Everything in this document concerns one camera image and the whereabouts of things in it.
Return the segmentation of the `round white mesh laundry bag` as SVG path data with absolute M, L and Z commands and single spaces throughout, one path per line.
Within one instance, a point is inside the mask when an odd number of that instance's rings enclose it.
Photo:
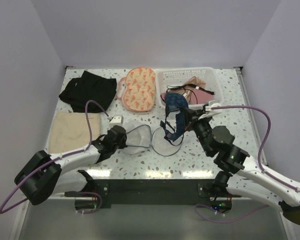
M 183 136 L 176 141 L 165 139 L 165 131 L 162 127 L 152 130 L 150 125 L 131 120 L 123 125 L 126 130 L 126 145 L 122 150 L 127 155 L 136 155 L 145 150 L 153 150 L 163 157 L 175 155 L 182 146 Z

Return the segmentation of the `navy blue lace bra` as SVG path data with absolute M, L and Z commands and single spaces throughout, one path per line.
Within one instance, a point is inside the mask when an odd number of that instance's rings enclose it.
M 168 141 L 173 146 L 179 146 L 182 142 L 175 145 L 177 139 L 184 137 L 184 133 L 186 132 L 186 119 L 184 110 L 189 107 L 186 98 L 176 92 L 167 92 L 165 94 L 165 119 L 164 121 L 160 121 L 160 127 L 164 131 L 164 139 Z M 171 113 L 176 113 L 175 121 L 176 121 L 176 129 L 174 129 L 171 124 L 168 122 L 168 116 Z

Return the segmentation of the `black garment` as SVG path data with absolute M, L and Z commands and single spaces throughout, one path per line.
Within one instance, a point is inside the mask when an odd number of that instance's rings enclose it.
M 88 105 L 89 113 L 106 111 L 117 94 L 117 80 L 104 78 L 88 71 L 81 77 L 73 78 L 60 93 L 59 99 L 71 106 L 73 112 L 85 112 L 86 103 L 93 100 L 98 103 Z

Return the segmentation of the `tulip print mesh laundry bag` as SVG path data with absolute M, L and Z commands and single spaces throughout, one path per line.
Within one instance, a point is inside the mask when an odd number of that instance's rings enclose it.
M 118 82 L 117 98 L 129 111 L 149 112 L 155 105 L 155 80 L 156 73 L 151 68 L 134 68 Z

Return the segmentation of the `white plastic basket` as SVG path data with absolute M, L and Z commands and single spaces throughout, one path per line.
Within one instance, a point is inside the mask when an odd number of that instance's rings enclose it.
M 220 79 L 212 67 L 159 69 L 155 84 L 161 107 L 166 105 L 164 99 L 168 92 L 183 95 L 192 109 L 198 109 L 210 100 L 224 102 Z

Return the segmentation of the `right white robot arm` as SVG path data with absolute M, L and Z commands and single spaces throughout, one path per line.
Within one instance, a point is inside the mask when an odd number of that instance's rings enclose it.
M 185 130 L 194 131 L 205 155 L 221 170 L 212 185 L 213 192 L 220 197 L 229 193 L 257 200 L 300 226 L 300 182 L 262 164 L 260 154 L 253 157 L 234 145 L 235 137 L 226 126 L 211 127 L 210 120 L 222 110 L 217 103 L 200 110 L 182 110 Z

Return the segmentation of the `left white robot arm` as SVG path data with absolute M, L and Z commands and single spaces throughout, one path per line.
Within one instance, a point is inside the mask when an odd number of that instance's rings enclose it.
M 58 192 L 62 175 L 109 159 L 118 149 L 127 147 L 126 140 L 126 130 L 114 125 L 107 134 L 74 151 L 59 154 L 38 151 L 17 174 L 14 183 L 32 205 L 39 205 Z

